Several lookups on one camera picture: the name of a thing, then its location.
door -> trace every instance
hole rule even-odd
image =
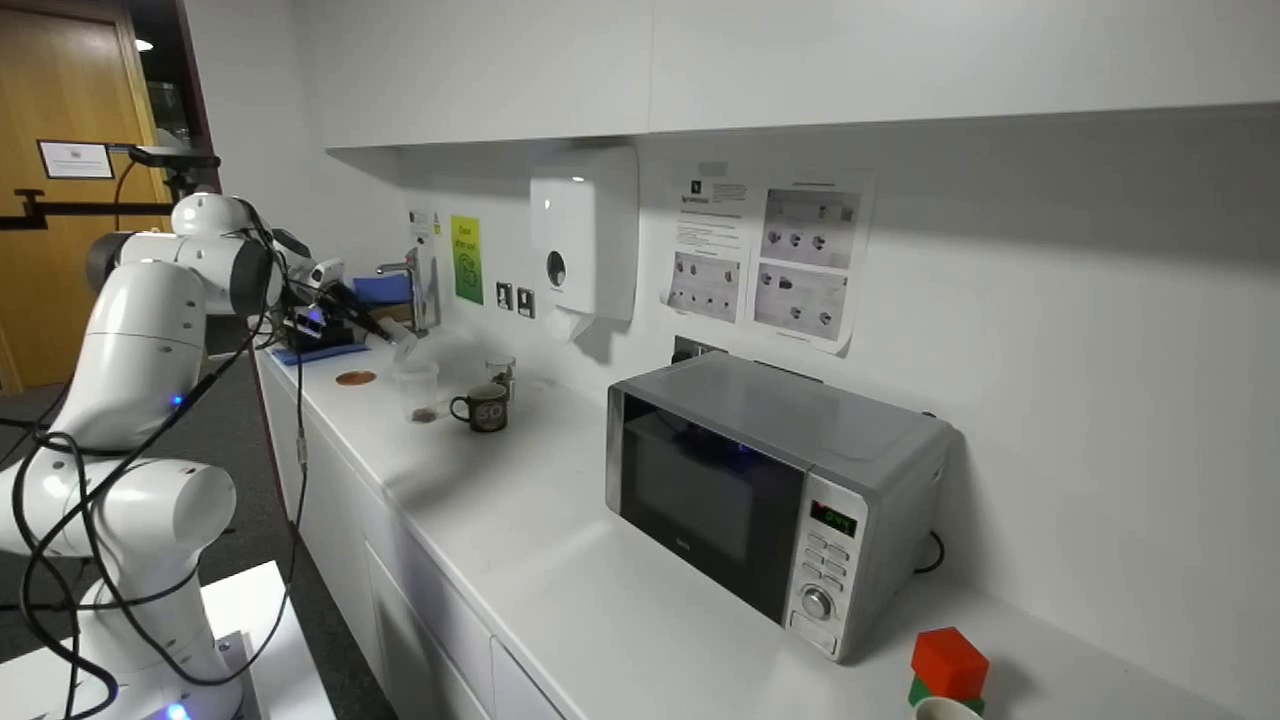
[[[113,204],[125,157],[104,181],[48,181],[41,141],[147,144],[152,109],[127,11],[109,0],[0,0],[0,214],[21,214],[15,187],[45,200]],[[121,200],[168,200],[164,181],[131,168]],[[0,329],[21,383],[64,383],[74,368],[90,292],[84,251],[113,214],[48,214],[41,230],[0,230]]]

white wall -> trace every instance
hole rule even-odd
[[[394,158],[326,157],[304,101],[293,0],[183,0],[223,193],[317,256],[404,251]]]
[[[593,394],[690,332],[931,409],[965,430],[946,573],[1230,711],[1280,715],[1274,119],[748,133],[644,141],[640,157],[640,308],[588,342],[607,361],[496,308],[458,305],[450,323]],[[694,158],[870,187],[844,361],[656,305]],[[540,289],[534,164],[413,152],[404,187],[445,219],[481,214],[488,278]]]

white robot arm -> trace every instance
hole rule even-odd
[[[207,462],[121,468],[121,456],[136,451],[199,383],[207,317],[265,312],[284,276],[304,270],[308,259],[273,242],[249,204],[197,193],[176,204],[171,230],[109,241],[100,266],[109,278],[48,430],[64,445],[0,471],[0,497],[11,501],[11,512],[0,512],[0,549],[30,557],[30,540],[53,537],[48,557],[109,562],[109,583],[94,583],[80,609],[80,656],[121,681],[104,715],[136,720],[183,702],[188,715],[220,720],[239,708],[239,683],[207,630],[191,575],[199,550],[231,525],[236,485]],[[69,520],[88,490],[100,490],[94,531]],[[113,609],[114,590],[160,600],[125,612]],[[104,693],[80,693],[80,708],[100,702]]]

mug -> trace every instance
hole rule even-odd
[[[507,383],[492,379],[473,387],[466,394],[447,398],[447,417],[466,425],[473,430],[499,430],[507,429]]]

microwave window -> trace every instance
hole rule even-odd
[[[751,462],[742,448],[686,425],[667,439],[644,430],[637,445],[637,501],[740,562],[754,497],[740,462]]]
[[[844,531],[844,537],[854,537],[854,520],[837,512],[837,509],[828,509],[828,505],[811,505],[808,514],[828,525],[828,528],[837,528],[837,531]]]

